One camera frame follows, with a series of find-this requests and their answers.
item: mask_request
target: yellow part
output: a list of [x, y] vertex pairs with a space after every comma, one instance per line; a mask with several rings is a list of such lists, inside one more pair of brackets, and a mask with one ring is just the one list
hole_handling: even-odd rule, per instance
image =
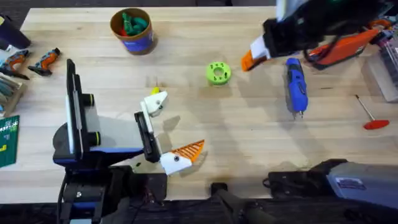
[[100, 144], [100, 138], [98, 137], [98, 132], [97, 131], [95, 132], [95, 136], [97, 138], [97, 145], [99, 145]]
[[0, 152], [3, 152], [7, 149], [7, 145], [2, 145], [2, 148], [0, 148]]
[[159, 87], [155, 87], [155, 88], [152, 89], [150, 94], [154, 95], [154, 94], [158, 94], [158, 93], [160, 93], [160, 88]]

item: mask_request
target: blue glue gun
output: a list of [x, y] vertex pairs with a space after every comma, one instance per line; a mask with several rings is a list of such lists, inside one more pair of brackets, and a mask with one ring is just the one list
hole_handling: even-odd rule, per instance
[[303, 69], [300, 60], [297, 58], [287, 59], [286, 65], [292, 107], [296, 113], [300, 113], [303, 117], [303, 113], [308, 106], [307, 84], [305, 84]]

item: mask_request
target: blue cup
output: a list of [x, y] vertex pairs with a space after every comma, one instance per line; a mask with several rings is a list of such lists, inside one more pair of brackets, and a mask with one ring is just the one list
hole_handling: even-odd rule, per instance
[[4, 15], [0, 15], [0, 39], [18, 49], [25, 49], [30, 45], [30, 40]]

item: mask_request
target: red screwdriver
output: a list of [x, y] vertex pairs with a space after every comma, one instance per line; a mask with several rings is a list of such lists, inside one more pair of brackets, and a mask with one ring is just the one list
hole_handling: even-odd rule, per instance
[[367, 129], [367, 130], [379, 129], [379, 128], [383, 128], [383, 127], [387, 126], [390, 123], [389, 120], [377, 120], [377, 119], [374, 119], [374, 116], [367, 109], [367, 107], [362, 103], [361, 99], [359, 99], [359, 96], [355, 95], [355, 97], [358, 99], [358, 101], [361, 103], [362, 107], [365, 109], [366, 113], [372, 119], [370, 122], [366, 123], [363, 126], [364, 129]]

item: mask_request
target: green 3d printed part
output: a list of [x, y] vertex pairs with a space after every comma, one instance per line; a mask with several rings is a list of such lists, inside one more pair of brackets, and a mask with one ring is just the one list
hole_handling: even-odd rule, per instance
[[0, 167], [17, 161], [19, 115], [0, 120]]
[[206, 67], [206, 78], [213, 85], [224, 85], [231, 78], [231, 69], [224, 62], [212, 62]]

